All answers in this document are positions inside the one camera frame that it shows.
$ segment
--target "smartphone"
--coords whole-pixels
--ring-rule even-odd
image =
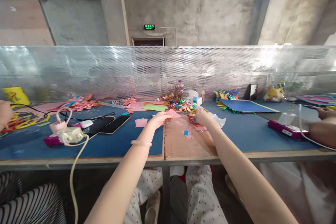
[[[257,84],[250,84],[250,100],[256,100],[257,99]]]
[[[116,118],[114,116],[106,116],[100,119],[97,119],[93,121],[93,124],[89,127],[87,127],[85,130],[83,130],[84,134],[87,134],[89,137],[92,137],[93,135],[97,134],[102,128],[104,128],[106,125],[113,122]]]
[[[117,129],[119,129],[130,118],[131,118],[130,115],[129,116],[128,115],[119,116],[113,122],[111,122],[110,124],[108,124],[104,128],[102,128],[99,131],[99,133],[112,135],[114,132],[117,131]]]

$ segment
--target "green exit sign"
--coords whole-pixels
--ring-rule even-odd
[[[155,30],[155,24],[144,24],[143,25],[144,30]]]

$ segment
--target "pants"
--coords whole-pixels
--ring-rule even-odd
[[[185,175],[188,188],[187,223],[227,224],[212,185],[210,166],[189,166]],[[162,169],[143,170],[128,206],[124,223],[141,223],[140,205],[162,186]]]
[[[0,174],[0,198],[16,196],[13,173]],[[63,202],[55,184],[45,184],[0,207],[0,224],[66,223]]]

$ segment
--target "green paper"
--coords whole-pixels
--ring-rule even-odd
[[[38,124],[38,125],[36,125],[36,127],[42,127],[42,126],[45,126],[45,125],[48,125],[48,124],[50,124],[51,122],[45,122],[45,123],[43,123],[43,124]]]
[[[147,105],[143,106],[142,108],[143,109],[155,110],[155,111],[165,111],[167,109],[167,106],[147,104]]]

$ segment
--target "yellow cup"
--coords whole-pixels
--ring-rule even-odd
[[[4,87],[2,91],[7,95],[10,102],[30,105],[30,101],[22,87]]]

